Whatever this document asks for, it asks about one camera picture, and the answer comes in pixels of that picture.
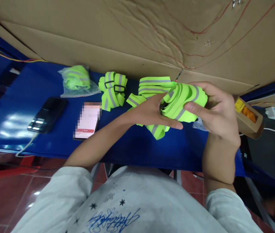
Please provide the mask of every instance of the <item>white t-shirt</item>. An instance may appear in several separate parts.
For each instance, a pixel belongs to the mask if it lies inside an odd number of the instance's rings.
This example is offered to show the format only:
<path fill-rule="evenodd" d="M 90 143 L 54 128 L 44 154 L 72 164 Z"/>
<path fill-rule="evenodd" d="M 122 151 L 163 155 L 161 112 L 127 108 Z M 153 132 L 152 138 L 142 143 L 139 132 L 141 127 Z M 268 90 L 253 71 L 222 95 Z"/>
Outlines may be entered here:
<path fill-rule="evenodd" d="M 86 169 L 61 168 L 12 232 L 262 232 L 231 190 L 210 192 L 205 209 L 158 169 L 121 167 L 92 186 Z"/>

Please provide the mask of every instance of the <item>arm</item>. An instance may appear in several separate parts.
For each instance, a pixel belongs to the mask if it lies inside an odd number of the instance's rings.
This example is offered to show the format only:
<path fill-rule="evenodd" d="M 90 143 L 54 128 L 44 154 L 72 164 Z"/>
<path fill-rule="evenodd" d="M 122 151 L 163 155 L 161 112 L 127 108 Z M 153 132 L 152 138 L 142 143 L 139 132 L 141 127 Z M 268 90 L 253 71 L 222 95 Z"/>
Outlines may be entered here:
<path fill-rule="evenodd" d="M 134 124 L 183 125 L 160 114 L 163 94 L 157 94 L 103 127 L 78 146 L 64 167 L 56 172 L 41 191 L 34 205 L 21 218 L 13 232 L 65 232 L 67 221 L 89 197 L 91 170 L 111 146 Z"/>
<path fill-rule="evenodd" d="M 64 166 L 85 167 L 90 171 L 134 124 L 157 124 L 182 129 L 182 123 L 160 114 L 160 103 L 165 95 L 154 95 L 100 129 L 74 150 Z"/>
<path fill-rule="evenodd" d="M 191 83 L 203 88 L 209 96 L 207 108 L 193 102 L 185 109 L 203 120 L 209 131 L 208 140 L 202 158 L 204 184 L 209 192 L 219 188 L 235 192 L 235 154 L 241 140 L 235 114 L 235 102 L 231 94 L 226 93 L 208 82 Z"/>
<path fill-rule="evenodd" d="M 202 158 L 206 209 L 227 232 L 261 232 L 241 198 L 235 193 L 235 154 L 240 136 L 232 95 L 211 83 L 192 83 L 209 96 L 207 108 L 188 103 L 185 109 L 201 117 L 209 131 Z"/>

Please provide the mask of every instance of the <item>shirt sleeve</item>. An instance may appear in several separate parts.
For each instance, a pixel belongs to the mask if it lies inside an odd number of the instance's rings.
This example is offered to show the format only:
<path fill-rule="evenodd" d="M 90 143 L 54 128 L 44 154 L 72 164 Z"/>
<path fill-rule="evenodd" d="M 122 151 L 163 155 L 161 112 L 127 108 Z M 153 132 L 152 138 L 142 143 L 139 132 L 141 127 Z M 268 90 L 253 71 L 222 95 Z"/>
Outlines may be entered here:
<path fill-rule="evenodd" d="M 92 177 L 81 167 L 62 167 L 40 192 L 12 233 L 61 232 L 89 197 Z"/>
<path fill-rule="evenodd" d="M 260 232 L 242 199 L 229 189 L 211 191 L 206 199 L 206 209 L 227 232 Z"/>

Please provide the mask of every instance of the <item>phone screen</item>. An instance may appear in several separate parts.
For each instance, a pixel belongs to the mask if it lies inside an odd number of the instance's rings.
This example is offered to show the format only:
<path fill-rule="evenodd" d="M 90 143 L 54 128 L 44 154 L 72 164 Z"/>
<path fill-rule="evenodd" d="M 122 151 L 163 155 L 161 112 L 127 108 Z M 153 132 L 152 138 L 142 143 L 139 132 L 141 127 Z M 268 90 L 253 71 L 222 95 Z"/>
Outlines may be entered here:
<path fill-rule="evenodd" d="M 76 139 L 87 139 L 96 131 L 102 106 L 98 102 L 85 102 L 76 125 L 73 137 Z"/>

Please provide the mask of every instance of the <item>clear plastic bag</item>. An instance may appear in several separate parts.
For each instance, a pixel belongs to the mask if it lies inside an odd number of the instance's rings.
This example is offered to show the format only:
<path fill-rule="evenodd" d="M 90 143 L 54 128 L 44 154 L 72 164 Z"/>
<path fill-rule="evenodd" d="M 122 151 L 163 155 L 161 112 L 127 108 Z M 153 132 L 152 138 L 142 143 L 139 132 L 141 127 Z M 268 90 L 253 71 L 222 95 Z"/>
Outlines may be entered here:
<path fill-rule="evenodd" d="M 101 93 L 99 87 L 90 79 L 89 67 L 81 65 L 67 67 L 58 71 L 63 78 L 62 98 L 82 97 Z"/>
<path fill-rule="evenodd" d="M 192 127 L 193 128 L 197 128 L 197 129 L 200 129 L 202 131 L 208 131 L 206 128 L 204 128 L 203 126 L 203 122 L 202 122 L 202 119 L 201 118 L 197 118 L 198 120 L 195 121 L 193 124 L 192 124 Z"/>

